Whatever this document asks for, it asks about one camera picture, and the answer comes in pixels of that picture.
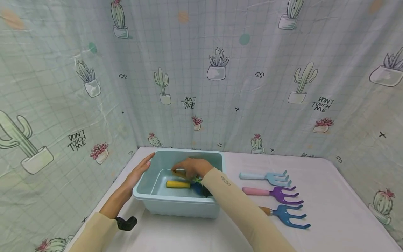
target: light blue handle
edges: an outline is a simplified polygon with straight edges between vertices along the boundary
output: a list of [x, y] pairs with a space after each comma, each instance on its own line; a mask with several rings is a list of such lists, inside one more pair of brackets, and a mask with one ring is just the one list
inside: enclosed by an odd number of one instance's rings
[[239, 174], [240, 179], [260, 179], [263, 180], [265, 179], [265, 175], [260, 175], [260, 174], [255, 174], [255, 173], [240, 173]]

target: human arm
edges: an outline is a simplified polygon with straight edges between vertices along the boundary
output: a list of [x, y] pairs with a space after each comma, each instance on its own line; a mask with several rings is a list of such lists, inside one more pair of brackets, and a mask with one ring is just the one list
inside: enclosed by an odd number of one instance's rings
[[109, 197], [99, 212], [96, 212], [85, 224], [80, 237], [69, 252], [101, 252], [108, 247], [119, 230], [115, 218], [123, 205], [130, 199], [133, 187], [141, 175], [150, 166], [150, 159], [155, 153], [145, 157], [127, 176], [122, 185]]
[[201, 183], [237, 225], [254, 252], [295, 252], [266, 214], [223, 172], [206, 160], [193, 158], [172, 169], [178, 168], [184, 168], [188, 177], [199, 175], [203, 178]]

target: black wrist strap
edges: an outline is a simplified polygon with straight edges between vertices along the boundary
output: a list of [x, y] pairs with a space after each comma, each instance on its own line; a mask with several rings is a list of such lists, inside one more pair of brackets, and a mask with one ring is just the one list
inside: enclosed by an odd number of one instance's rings
[[131, 231], [137, 224], [136, 217], [132, 216], [127, 221], [121, 217], [116, 217], [115, 220], [118, 222], [118, 228], [123, 231]]

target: teal dot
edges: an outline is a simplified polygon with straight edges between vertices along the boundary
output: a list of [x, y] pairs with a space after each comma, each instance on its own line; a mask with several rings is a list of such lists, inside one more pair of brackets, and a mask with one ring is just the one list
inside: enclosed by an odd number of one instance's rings
[[94, 43], [90, 42], [90, 43], [88, 44], [88, 47], [89, 47], [89, 50], [90, 50], [92, 53], [97, 53], [97, 46], [96, 46]]
[[244, 45], [247, 45], [250, 40], [251, 40], [251, 36], [249, 34], [247, 34], [247, 33], [244, 33], [239, 38], [239, 43], [244, 46]]

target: fabric backdrop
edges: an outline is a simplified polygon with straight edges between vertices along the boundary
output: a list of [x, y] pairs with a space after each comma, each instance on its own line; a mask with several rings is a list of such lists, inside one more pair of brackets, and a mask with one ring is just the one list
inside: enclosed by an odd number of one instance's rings
[[2, 251], [63, 251], [138, 146], [326, 158], [403, 247], [400, 0], [0, 11]]

